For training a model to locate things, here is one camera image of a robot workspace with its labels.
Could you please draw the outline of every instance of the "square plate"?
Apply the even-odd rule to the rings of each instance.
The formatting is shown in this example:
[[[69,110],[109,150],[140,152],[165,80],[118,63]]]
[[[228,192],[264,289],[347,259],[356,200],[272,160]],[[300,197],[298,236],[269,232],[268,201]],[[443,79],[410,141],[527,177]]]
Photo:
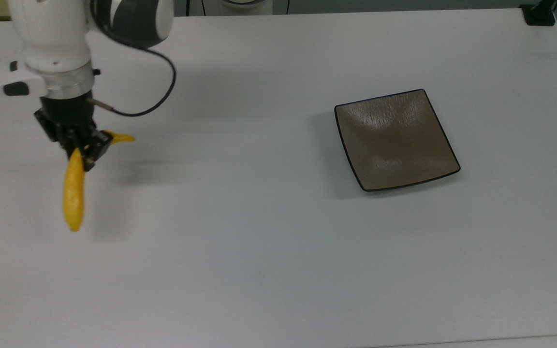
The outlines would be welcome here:
[[[425,183],[461,168],[424,89],[338,105],[334,114],[365,191]]]

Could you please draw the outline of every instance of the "table surface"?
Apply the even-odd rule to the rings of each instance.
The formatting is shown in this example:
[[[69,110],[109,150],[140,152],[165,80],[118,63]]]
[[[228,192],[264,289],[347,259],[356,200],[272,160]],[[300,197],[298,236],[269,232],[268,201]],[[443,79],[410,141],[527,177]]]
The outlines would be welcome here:
[[[160,60],[90,33],[94,95]],[[19,51],[0,23],[0,58]],[[0,348],[356,348],[557,335],[557,26],[518,9],[176,18],[156,112],[86,176],[0,98]],[[366,193],[335,105],[424,88],[462,170]]]

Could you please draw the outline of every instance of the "yellow banana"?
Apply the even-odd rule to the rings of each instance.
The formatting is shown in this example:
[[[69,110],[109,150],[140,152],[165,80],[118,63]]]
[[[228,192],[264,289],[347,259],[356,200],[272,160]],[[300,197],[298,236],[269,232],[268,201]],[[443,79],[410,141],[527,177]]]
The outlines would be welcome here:
[[[122,141],[134,141],[134,137],[127,134],[118,134],[105,130],[113,137],[111,145]],[[78,231],[83,222],[84,213],[84,197],[83,185],[85,184],[85,170],[83,168],[83,158],[78,148],[75,148],[73,154],[68,160],[68,169],[64,178],[64,218],[71,231]]]

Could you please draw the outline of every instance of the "black button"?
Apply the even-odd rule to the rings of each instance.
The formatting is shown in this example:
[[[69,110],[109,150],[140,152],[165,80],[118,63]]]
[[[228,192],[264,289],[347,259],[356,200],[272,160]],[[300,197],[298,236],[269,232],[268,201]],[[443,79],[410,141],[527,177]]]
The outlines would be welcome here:
[[[4,93],[13,97],[15,95],[29,95],[29,86],[25,82],[13,82],[4,86]]]

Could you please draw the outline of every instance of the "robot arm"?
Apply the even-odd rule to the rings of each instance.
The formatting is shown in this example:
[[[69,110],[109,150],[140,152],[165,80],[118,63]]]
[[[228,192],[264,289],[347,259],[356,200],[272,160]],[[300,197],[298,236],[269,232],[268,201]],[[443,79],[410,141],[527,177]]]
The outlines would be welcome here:
[[[94,76],[86,33],[95,27],[111,40],[148,50],[169,34],[173,20],[172,0],[9,0],[14,28],[22,44],[22,56],[0,65],[0,92],[8,96],[40,97],[42,108],[34,115],[51,141],[57,141],[68,157],[79,148],[84,170],[89,171],[109,147],[110,134],[97,130],[94,105],[125,116],[95,101]]]

